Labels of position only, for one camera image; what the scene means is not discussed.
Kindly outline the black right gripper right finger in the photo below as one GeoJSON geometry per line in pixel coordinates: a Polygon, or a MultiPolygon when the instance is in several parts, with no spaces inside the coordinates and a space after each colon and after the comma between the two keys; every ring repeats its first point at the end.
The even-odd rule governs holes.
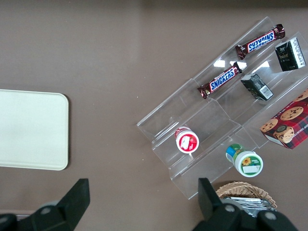
{"type": "Polygon", "coordinates": [[[204,220],[195,231],[296,231],[295,225],[284,214],[260,211],[252,217],[239,207],[222,203],[207,178],[198,179],[198,203],[204,220]]]}

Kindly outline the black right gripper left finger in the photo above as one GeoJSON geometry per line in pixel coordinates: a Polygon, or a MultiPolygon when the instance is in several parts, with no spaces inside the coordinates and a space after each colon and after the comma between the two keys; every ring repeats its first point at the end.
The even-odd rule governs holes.
{"type": "Polygon", "coordinates": [[[73,231],[90,204],[88,179],[79,179],[56,204],[39,208],[17,222],[19,231],[73,231]]]}

